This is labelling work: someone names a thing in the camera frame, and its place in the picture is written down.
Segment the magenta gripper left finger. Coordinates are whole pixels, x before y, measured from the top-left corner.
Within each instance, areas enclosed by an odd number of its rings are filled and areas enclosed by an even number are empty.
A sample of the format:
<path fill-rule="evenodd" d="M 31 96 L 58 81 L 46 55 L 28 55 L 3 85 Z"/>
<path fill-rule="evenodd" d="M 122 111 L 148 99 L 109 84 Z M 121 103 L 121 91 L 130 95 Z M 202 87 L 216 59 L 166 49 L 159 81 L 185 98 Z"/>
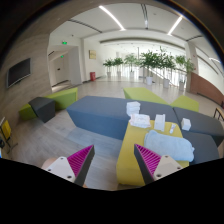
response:
<path fill-rule="evenodd" d="M 94 155 L 94 146 L 90 145 L 69 157 L 57 158 L 46 170 L 78 186 L 83 186 Z"/>

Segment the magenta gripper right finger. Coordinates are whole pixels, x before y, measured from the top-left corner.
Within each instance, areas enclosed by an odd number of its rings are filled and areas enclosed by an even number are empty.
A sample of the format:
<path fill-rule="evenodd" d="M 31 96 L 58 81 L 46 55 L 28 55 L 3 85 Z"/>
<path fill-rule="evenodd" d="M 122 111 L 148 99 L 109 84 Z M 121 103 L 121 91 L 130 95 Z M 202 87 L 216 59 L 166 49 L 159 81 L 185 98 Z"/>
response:
<path fill-rule="evenodd" d="M 160 156 L 138 144 L 134 145 L 134 155 L 145 184 L 160 180 L 182 169 L 182 166 L 170 156 Z"/>

